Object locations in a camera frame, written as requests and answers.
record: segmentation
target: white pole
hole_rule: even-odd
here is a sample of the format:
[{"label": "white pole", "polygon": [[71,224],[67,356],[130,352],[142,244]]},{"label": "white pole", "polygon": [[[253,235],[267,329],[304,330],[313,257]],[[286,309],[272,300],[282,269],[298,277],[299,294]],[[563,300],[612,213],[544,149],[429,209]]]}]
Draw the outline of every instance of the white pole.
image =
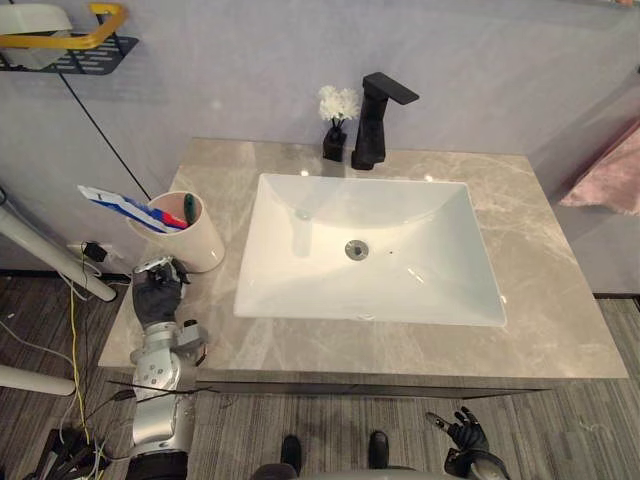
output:
[{"label": "white pole", "polygon": [[0,208],[0,233],[6,235],[78,285],[84,287],[86,284],[87,290],[98,298],[108,302],[116,297],[116,291],[113,288],[105,285],[93,275],[86,274],[71,254],[63,252],[42,238],[38,232],[11,214],[6,207]]},{"label": "white pole", "polygon": [[19,388],[52,395],[71,395],[76,388],[73,381],[66,378],[52,377],[6,365],[0,365],[0,387]]}]

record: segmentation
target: power adapter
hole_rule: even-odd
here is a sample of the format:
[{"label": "power adapter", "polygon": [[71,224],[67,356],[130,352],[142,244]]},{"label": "power adapter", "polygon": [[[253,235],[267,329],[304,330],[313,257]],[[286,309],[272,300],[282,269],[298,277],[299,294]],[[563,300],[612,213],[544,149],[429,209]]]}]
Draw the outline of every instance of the power adapter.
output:
[{"label": "power adapter", "polygon": [[107,251],[102,248],[98,242],[87,242],[82,253],[84,253],[87,258],[97,263],[102,263],[104,262],[104,259],[107,258]]}]

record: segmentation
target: marble countertop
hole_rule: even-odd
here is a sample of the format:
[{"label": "marble countertop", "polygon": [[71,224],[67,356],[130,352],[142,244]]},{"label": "marble countertop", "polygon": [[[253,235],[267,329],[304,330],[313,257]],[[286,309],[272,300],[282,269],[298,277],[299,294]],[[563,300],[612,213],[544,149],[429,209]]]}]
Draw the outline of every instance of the marble countertop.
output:
[{"label": "marble countertop", "polygon": [[[233,302],[261,173],[464,182],[504,297],[504,327],[238,318]],[[251,374],[502,379],[620,378],[627,372],[528,160],[517,155],[390,151],[369,172],[321,158],[319,146],[193,139],[171,186],[207,203],[227,246],[223,263],[192,275],[179,320],[211,342],[201,379]],[[159,253],[149,246],[145,258]],[[127,292],[100,365],[130,368],[141,344]]]}]

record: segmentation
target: pink towel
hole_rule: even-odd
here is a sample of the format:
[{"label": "pink towel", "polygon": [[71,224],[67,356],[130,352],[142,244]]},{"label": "pink towel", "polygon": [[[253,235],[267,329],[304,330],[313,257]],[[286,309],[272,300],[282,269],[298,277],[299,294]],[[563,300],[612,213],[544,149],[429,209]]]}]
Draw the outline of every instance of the pink towel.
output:
[{"label": "pink towel", "polygon": [[576,182],[560,205],[605,205],[640,216],[640,120]]}]

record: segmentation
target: white sink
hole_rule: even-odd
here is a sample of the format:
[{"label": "white sink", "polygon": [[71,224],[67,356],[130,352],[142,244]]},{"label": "white sink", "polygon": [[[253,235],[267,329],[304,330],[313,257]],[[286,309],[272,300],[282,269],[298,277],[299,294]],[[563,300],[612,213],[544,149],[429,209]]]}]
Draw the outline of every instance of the white sink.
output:
[{"label": "white sink", "polygon": [[466,185],[408,180],[261,175],[234,312],[505,324]]}]

